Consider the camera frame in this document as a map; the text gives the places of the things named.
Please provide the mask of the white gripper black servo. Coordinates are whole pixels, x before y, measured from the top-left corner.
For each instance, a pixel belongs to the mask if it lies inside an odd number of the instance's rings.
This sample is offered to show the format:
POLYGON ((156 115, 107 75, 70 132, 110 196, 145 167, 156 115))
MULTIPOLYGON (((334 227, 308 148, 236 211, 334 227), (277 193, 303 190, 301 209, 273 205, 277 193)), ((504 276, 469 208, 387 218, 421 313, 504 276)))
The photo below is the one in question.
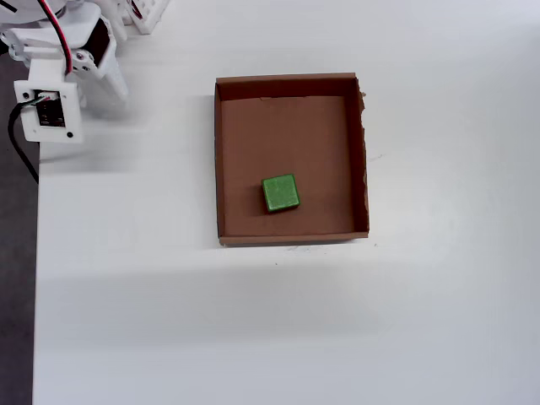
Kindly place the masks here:
POLYGON ((116 6, 2 6, 1 42, 10 56, 29 65, 58 58, 77 85, 83 110, 96 111, 97 78, 111 103, 124 110, 128 87, 116 59, 116 6))

